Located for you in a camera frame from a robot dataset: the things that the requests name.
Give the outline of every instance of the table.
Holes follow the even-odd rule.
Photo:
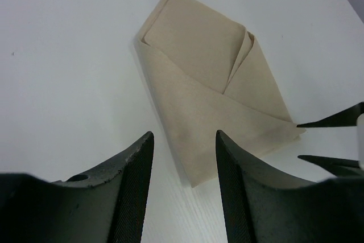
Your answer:
[[[199,0],[259,39],[297,123],[363,100],[364,25],[347,0]],[[0,171],[68,179],[155,134],[142,242],[227,242],[218,180],[194,189],[171,153],[134,48],[158,0],[0,0]],[[264,158],[357,159],[355,129],[309,129]]]

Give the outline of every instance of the towel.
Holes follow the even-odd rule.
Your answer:
[[[221,129],[257,157],[299,138],[256,37],[196,0],[160,0],[138,34],[151,93],[192,187]]]

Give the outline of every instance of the folded cloth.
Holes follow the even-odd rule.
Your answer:
[[[196,0],[160,0],[138,44],[162,123],[191,186],[217,176],[222,129],[261,157],[304,132],[255,36]]]

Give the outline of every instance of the brown fabric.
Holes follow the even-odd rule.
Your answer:
[[[304,131],[292,123],[254,35],[202,3],[160,0],[138,43],[162,122],[192,187],[217,175],[218,129],[256,156]]]

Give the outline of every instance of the tabletop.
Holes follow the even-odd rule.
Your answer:
[[[68,179],[151,130],[142,242],[227,242],[218,180],[190,187],[134,48],[158,1],[0,0],[0,171]],[[363,100],[364,24],[347,0],[198,1],[257,36],[295,122]],[[355,129],[308,129],[264,160],[329,176],[300,154],[357,159]]]

